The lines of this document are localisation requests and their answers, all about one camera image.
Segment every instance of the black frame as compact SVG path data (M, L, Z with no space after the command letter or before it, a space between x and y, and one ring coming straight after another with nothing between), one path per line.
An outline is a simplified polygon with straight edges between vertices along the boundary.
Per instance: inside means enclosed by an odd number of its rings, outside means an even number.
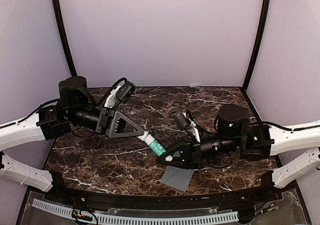
M65 57L67 59L68 67L72 76L77 76L76 68L72 59L72 55L70 52L67 35L63 23L63 18L61 14L61 8L59 4L59 0L52 0L55 18L57 22L57 26L60 33L60 38L63 46L63 50L65 53ZM254 107L251 99L247 94L247 89L250 83L250 80L253 75L253 71L255 68L255 64L257 61L259 49L262 42L263 32L266 25L267 13L269 8L270 0L263 0L260 20L258 24L257 34L251 54L251 59L248 65L248 69L246 72L246 76L243 82L242 87L239 87L241 93L243 94L246 102L251 108L256 120L261 122L261 118ZM278 164L278 167L282 167L282 163L278 155L275 156L275 160ZM277 189L277 193L285 192L288 190L296 189L298 197L300 199L301 205L303 207L304 215L308 224L311 224L310 216L303 199L302 193L296 181L291 182L283 189ZM30 191L46 194L36 188L28 186L27 191L24 195L24 199L22 201L22 206L19 211L18 219L16 224L19 225L23 216L24 208L26 206L26 202L28 200L28 196ZM192 196L160 196L160 197L150 197L150 196L130 196L130 195L116 195L116 194L104 194L97 192L87 192L72 188L67 188L67 191L70 192L76 200L78 206L83 207L85 209L92 210L107 210L109 207L112 208L127 208L127 209L148 209L148 210L156 210L156 209L195 209L195 208L207 208L207 207L219 207L220 210L233 209L236 211L244 211L251 210L254 211L253 204L245 203L241 200L241 197L252 196L255 193L263 192L262 187L253 187L238 191L229 191L229 192L221 192L221 193L212 193L206 194L205 197L207 199L199 199L203 197L203 195L192 195ZM45 196L48 200L53 200L49 195Z

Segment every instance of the white perforated rail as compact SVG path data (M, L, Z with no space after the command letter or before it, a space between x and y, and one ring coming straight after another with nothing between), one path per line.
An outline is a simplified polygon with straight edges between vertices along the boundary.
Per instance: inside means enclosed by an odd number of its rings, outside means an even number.
M48 201L34 199L33 207L48 213L72 219L72 207L54 204ZM83 211L82 214L92 217L90 213ZM216 225L238 221L238 212L228 212L207 216L193 216L180 218L143 218L112 216L107 214L95 213L100 225Z

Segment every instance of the green label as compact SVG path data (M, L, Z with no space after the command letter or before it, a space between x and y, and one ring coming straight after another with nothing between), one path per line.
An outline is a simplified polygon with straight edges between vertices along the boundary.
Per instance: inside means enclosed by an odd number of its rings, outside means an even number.
M160 156L161 154L166 152L166 150L156 140L153 140L153 142L149 144L149 147L152 151L155 152L157 156Z

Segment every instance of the brown marble surface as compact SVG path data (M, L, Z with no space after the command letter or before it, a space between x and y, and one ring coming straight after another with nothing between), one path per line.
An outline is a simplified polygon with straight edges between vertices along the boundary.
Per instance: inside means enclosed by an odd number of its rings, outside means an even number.
M90 91L97 100L106 89ZM169 116L171 109L191 110L197 122L212 131L219 107L229 103L249 108L238 88L143 87L137 88L119 109L167 147L184 134ZM83 136L91 133L84 128L76 132ZM166 167L156 164L155 158L146 144L135 137L78 138L69 133L56 140L45 169L61 172L67 187L74 189L119 195L183 196L257 187L261 175L277 167L274 158L249 162L240 160L237 151L227 168L195 171L187 191L182 192L160 183ZM226 163L227 157L221 155L217 160Z

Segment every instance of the white wall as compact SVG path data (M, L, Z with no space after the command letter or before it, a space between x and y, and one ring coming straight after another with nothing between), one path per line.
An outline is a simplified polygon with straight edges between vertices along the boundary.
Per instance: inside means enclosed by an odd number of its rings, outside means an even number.
M0 124L22 118L58 98L69 77L51 0L0 0ZM51 142L4 152L41 168ZM26 187L0 179L0 225L15 225Z
M94 87L242 86L262 0L60 0L74 63Z
M320 0L270 0L248 94L265 121L320 119ZM302 151L282 154L284 164ZM320 173L298 179L313 224L320 224Z

